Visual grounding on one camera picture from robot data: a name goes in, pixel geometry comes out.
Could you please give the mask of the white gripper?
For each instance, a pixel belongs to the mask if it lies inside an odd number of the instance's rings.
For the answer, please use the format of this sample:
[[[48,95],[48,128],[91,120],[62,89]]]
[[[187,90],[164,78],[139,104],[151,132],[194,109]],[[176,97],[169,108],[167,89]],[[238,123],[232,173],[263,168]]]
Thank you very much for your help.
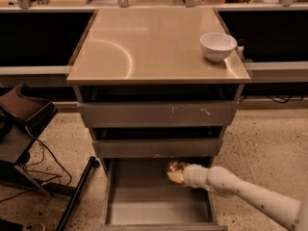
[[[181,171],[169,171],[167,176],[170,181],[192,188],[201,188],[208,190],[210,185],[207,181],[209,169],[200,165],[192,164]]]

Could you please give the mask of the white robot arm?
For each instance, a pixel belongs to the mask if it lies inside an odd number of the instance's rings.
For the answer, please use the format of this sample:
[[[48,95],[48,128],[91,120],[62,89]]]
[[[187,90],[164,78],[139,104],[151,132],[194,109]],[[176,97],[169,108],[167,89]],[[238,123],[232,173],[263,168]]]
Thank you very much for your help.
[[[171,162],[168,178],[218,195],[236,195],[288,231],[308,231],[308,198],[299,201],[249,183],[224,167]]]

